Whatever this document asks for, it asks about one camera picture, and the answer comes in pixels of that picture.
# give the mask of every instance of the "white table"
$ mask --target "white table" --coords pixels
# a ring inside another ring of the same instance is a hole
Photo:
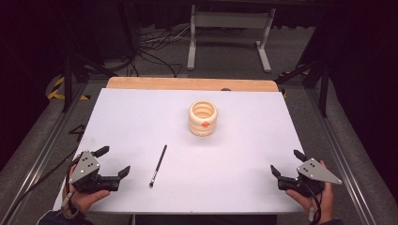
[[[208,100],[219,110],[207,137],[188,129],[188,109]],[[164,155],[155,185],[149,182]],[[91,210],[126,214],[280,214],[301,211],[278,190],[270,164],[296,177],[302,150],[279,92],[102,89],[78,148],[110,152],[99,174],[131,165],[118,192]],[[59,209],[60,195],[54,205]]]

